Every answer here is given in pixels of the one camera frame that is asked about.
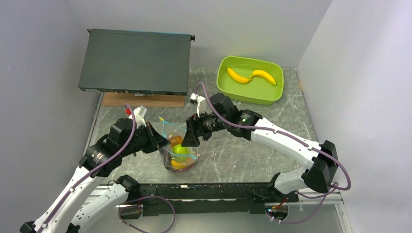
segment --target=wooden board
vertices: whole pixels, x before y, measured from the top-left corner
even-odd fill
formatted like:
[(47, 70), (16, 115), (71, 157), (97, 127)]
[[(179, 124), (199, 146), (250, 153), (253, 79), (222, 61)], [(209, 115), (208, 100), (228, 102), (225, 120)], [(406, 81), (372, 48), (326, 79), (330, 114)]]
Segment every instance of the wooden board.
[(134, 94), (108, 92), (104, 94), (102, 100), (103, 106), (123, 107), (125, 103), (129, 103), (131, 106), (183, 107), (185, 105), (185, 96), (135, 96)]

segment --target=yellow banana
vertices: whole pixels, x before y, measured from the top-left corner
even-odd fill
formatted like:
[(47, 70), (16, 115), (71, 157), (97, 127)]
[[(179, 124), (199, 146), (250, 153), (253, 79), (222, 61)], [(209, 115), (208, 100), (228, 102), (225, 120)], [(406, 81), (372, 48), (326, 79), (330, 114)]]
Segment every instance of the yellow banana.
[(243, 77), (243, 76), (240, 76), (239, 74), (237, 74), (232, 68), (230, 68), (230, 67), (228, 67), (227, 68), (227, 73), (229, 73), (229, 76), (233, 79), (233, 80), (235, 80), (235, 81), (237, 81), (238, 83), (241, 83), (241, 84), (246, 84), (246, 83), (248, 83), (248, 82), (250, 82), (252, 79), (248, 79), (248, 78), (245, 78), (245, 77)]
[(253, 71), (252, 74), (249, 76), (249, 78), (253, 78), (253, 77), (256, 77), (256, 76), (260, 76), (260, 77), (266, 79), (268, 82), (270, 82), (274, 86), (277, 85), (275, 78), (272, 75), (270, 75), (268, 72), (264, 71), (264, 70), (257, 69), (255, 71)]

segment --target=white wall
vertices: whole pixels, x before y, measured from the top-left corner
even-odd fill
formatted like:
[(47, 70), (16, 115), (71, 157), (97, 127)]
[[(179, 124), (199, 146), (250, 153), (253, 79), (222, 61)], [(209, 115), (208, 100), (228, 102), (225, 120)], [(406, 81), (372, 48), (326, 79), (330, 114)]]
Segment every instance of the white wall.
[(318, 137), (351, 175), (355, 232), (411, 232), (411, 61), (411, 1), (334, 0), (297, 69)]
[(0, 232), (54, 201), (83, 154), (97, 103), (77, 88), (88, 36), (64, 0), (0, 3)]
[(191, 66), (229, 55), (296, 67), (331, 0), (69, 0), (84, 29), (196, 35)]

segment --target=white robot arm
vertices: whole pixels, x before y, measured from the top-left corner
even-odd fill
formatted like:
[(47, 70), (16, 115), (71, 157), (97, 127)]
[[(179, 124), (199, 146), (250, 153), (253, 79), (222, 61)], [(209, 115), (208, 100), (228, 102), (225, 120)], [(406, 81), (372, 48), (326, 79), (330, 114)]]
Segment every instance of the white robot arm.
[(123, 157), (140, 150), (144, 153), (151, 153), (169, 144), (169, 141), (157, 133), (149, 122), (144, 121), (141, 116), (144, 112), (145, 108), (139, 107), (134, 110), (133, 116), (120, 118), (111, 126), (108, 134), (89, 147), (81, 158), (73, 177), (50, 208), (36, 221), (24, 223), (20, 232), (84, 232), (105, 213), (105, 210), (123, 203), (127, 199), (125, 192), (131, 189), (124, 185), (123, 188), (115, 185), (115, 189), (111, 189), (81, 209), (90, 193), (121, 165)]
[(328, 192), (338, 168), (334, 162), (337, 161), (337, 154), (333, 143), (325, 141), (320, 144), (301, 138), (274, 125), (258, 113), (238, 110), (230, 98), (222, 93), (210, 97), (210, 104), (215, 110), (211, 114), (206, 113), (206, 101), (195, 93), (191, 95), (190, 102), (198, 105), (197, 113), (186, 119), (187, 132), (182, 146), (197, 147), (200, 145), (198, 137), (208, 140), (213, 132), (228, 130), (236, 137), (279, 150), (302, 165), (296, 170), (273, 176), (271, 184), (275, 195), (281, 197), (303, 188), (311, 188), (320, 193)]

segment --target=plastic bag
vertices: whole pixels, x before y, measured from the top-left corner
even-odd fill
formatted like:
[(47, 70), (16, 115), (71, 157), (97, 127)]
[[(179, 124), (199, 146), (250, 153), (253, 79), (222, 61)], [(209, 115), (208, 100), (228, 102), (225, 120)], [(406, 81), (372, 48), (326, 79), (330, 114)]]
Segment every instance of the plastic bag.
[(198, 158), (197, 148), (182, 147), (186, 130), (168, 123), (159, 117), (162, 122), (162, 135), (170, 140), (170, 144), (160, 148), (159, 152), (167, 170), (178, 172), (187, 171), (194, 167)]

